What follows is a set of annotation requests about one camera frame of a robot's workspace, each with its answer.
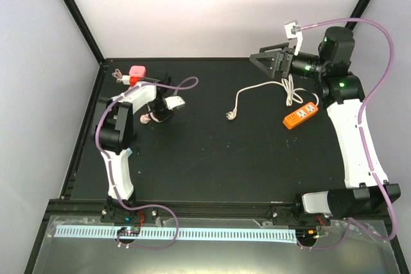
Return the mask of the pink round power strip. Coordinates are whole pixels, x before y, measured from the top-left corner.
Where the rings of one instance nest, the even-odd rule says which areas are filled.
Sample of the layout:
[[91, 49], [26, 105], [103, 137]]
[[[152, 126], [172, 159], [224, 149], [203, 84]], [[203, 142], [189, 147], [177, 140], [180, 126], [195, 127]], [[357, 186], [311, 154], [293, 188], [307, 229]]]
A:
[[153, 112], [143, 114], [140, 117], [140, 123], [141, 124], [148, 124], [150, 121], [154, 121], [156, 123], [161, 123], [161, 120], [158, 117], [156, 117], [156, 115]]

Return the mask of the pink plug adapter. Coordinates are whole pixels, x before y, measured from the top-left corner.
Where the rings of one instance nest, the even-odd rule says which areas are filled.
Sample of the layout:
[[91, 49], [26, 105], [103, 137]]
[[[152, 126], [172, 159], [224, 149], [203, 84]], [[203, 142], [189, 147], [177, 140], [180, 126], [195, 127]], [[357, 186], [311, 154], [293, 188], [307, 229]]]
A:
[[146, 67], [143, 65], [133, 65], [129, 70], [129, 75], [133, 78], [143, 78], [146, 76]]

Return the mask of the orange power strip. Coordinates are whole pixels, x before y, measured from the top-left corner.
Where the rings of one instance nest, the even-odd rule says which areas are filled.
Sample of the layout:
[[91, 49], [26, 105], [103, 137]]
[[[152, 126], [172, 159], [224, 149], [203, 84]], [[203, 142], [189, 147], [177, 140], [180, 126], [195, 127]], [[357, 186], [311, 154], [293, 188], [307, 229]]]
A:
[[288, 114], [283, 119], [283, 124], [287, 129], [291, 130], [308, 120], [310, 117], [314, 116], [318, 110], [319, 109], [316, 104], [309, 102], [291, 114]]

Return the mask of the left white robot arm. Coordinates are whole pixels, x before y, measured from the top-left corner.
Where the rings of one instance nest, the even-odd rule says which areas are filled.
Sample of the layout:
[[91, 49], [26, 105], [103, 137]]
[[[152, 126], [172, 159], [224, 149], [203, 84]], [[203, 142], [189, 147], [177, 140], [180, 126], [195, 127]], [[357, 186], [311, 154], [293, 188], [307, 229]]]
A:
[[159, 85], [172, 85], [171, 77], [164, 74], [161, 79], [143, 78], [136, 83], [136, 91], [127, 96], [99, 98], [94, 111], [91, 136], [105, 162], [108, 195], [121, 200], [116, 205], [115, 214], [124, 222], [133, 221], [138, 213], [137, 205], [129, 200], [134, 193], [128, 166], [128, 149], [135, 137], [134, 114], [147, 106], [150, 121], [163, 123], [174, 116], [167, 105], [167, 89]]

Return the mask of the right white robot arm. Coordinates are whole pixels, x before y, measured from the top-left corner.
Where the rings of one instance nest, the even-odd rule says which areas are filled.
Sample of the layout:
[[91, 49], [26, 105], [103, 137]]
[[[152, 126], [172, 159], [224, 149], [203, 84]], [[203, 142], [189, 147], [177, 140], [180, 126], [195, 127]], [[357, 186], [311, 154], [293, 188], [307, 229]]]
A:
[[359, 77], [349, 71], [355, 47], [353, 32], [329, 27], [316, 55], [301, 52], [302, 31], [295, 23], [286, 26], [287, 43], [262, 47], [250, 61], [271, 79], [291, 83], [293, 74], [313, 78], [319, 103], [335, 129], [344, 163], [343, 189], [297, 195], [293, 220], [308, 224], [316, 214], [354, 218], [387, 210], [394, 217], [393, 203], [400, 197], [399, 185], [390, 184], [376, 154], [367, 124], [364, 94]]

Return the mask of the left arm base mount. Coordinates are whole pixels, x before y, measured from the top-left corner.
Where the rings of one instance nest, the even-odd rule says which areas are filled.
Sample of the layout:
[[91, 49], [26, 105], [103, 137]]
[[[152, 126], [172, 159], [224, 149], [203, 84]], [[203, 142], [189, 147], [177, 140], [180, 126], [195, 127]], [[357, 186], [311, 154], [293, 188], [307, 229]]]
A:
[[123, 201], [126, 207], [113, 198], [108, 198], [102, 209], [100, 221], [102, 223], [113, 224], [136, 224], [145, 214], [151, 216], [152, 212], [157, 212], [159, 205], [148, 204], [138, 205], [134, 200]]

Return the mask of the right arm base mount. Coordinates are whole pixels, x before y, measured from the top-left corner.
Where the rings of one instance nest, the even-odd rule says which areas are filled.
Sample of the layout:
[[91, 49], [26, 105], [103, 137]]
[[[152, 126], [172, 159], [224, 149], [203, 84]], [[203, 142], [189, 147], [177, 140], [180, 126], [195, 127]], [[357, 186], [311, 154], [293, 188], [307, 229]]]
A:
[[315, 227], [322, 224], [328, 227], [331, 225], [329, 218], [325, 218], [323, 215], [300, 213], [289, 205], [273, 205], [271, 218], [277, 225], [298, 227]]

